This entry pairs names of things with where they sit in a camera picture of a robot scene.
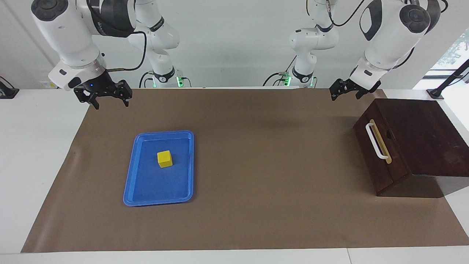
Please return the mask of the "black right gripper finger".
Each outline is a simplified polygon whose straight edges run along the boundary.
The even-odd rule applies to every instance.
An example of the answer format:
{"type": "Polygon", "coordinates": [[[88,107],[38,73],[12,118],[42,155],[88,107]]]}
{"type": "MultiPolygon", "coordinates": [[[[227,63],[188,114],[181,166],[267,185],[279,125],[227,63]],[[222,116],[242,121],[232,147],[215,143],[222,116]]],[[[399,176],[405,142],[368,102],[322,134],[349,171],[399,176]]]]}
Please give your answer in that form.
{"type": "Polygon", "coordinates": [[[125,107],[129,107],[129,100],[133,97],[133,91],[125,80],[114,84],[114,97],[123,101],[125,107]]]}
{"type": "Polygon", "coordinates": [[[86,89],[75,89],[75,95],[80,103],[90,104],[94,109],[99,110],[99,103],[96,100],[97,95],[95,92],[89,92],[86,89]]]}

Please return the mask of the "wooden drawer with white handle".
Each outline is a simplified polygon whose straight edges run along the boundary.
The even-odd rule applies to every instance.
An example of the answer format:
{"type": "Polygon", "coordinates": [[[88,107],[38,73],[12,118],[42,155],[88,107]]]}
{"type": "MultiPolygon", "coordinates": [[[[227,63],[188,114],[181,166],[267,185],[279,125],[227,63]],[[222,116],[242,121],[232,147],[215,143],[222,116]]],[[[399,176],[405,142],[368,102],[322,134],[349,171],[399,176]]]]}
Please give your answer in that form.
{"type": "Polygon", "coordinates": [[[404,197],[402,187],[399,186],[398,182],[407,176],[408,169],[394,140],[387,137],[388,127],[378,107],[374,104],[370,105],[353,128],[376,194],[379,197],[404,197]],[[390,163],[377,156],[365,128],[369,123],[374,124],[371,127],[372,138],[376,142],[378,150],[383,156],[390,157],[390,163]]]}

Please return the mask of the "yellow cube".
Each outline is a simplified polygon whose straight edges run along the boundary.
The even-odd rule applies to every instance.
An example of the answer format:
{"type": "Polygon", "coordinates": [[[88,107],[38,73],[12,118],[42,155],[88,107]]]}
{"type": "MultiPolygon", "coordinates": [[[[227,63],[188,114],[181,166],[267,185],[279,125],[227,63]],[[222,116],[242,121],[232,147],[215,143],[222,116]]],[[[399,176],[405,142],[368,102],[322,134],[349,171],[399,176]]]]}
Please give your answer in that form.
{"type": "Polygon", "coordinates": [[[161,168],[167,168],[173,166],[173,159],[169,150],[161,151],[157,153],[158,165],[161,168]]]}

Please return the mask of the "dark wooden drawer cabinet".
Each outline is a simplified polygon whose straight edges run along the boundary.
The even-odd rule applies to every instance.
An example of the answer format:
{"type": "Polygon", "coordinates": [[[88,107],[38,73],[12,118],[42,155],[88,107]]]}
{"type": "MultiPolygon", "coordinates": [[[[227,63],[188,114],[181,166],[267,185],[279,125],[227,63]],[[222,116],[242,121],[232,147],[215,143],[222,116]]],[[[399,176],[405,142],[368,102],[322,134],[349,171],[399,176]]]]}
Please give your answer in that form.
{"type": "MultiPolygon", "coordinates": [[[[469,187],[469,146],[436,101],[375,99],[408,174],[399,180],[404,197],[441,198],[469,187]]],[[[383,156],[365,126],[376,154],[383,156]]]]}

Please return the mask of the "blue plastic tray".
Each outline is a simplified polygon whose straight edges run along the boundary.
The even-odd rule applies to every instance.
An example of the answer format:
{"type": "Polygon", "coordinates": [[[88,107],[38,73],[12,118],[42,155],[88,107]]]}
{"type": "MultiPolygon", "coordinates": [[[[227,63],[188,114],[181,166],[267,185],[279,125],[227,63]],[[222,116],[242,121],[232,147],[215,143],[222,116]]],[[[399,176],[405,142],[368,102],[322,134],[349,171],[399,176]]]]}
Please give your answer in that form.
{"type": "Polygon", "coordinates": [[[194,194],[195,137],[193,132],[147,132],[132,147],[123,202],[130,207],[177,204],[194,194]],[[159,167],[157,153],[169,150],[173,166],[159,167]]]}

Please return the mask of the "window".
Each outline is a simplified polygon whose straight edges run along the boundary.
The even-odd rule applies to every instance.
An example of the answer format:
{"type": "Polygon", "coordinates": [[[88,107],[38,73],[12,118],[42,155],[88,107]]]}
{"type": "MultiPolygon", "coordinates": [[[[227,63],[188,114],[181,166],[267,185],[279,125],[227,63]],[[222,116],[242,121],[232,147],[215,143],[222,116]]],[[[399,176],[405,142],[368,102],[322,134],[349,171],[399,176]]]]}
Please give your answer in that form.
{"type": "Polygon", "coordinates": [[[424,78],[436,79],[451,75],[469,59],[469,28],[437,60],[424,78]]]}

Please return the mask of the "brown paper table mat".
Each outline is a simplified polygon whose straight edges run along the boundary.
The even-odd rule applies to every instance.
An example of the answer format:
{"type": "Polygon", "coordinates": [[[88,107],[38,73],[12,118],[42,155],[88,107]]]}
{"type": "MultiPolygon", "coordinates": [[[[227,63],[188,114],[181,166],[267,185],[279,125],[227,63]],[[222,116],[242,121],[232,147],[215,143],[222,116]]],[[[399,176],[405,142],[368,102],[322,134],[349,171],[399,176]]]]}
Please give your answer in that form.
{"type": "Polygon", "coordinates": [[[469,245],[447,200],[377,197],[353,125],[382,92],[136,89],[89,107],[23,253],[469,245]],[[185,203],[129,207],[134,138],[189,130],[185,203]]]}

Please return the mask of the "black clamp mount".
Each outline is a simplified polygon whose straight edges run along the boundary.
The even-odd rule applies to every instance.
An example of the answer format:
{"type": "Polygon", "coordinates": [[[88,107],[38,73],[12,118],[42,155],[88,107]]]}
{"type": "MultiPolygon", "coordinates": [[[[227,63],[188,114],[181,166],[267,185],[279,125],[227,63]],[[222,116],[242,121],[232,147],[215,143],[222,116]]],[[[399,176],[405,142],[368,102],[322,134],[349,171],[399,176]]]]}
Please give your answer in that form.
{"type": "Polygon", "coordinates": [[[13,99],[20,89],[15,88],[7,79],[0,76],[0,99],[13,99]]]}

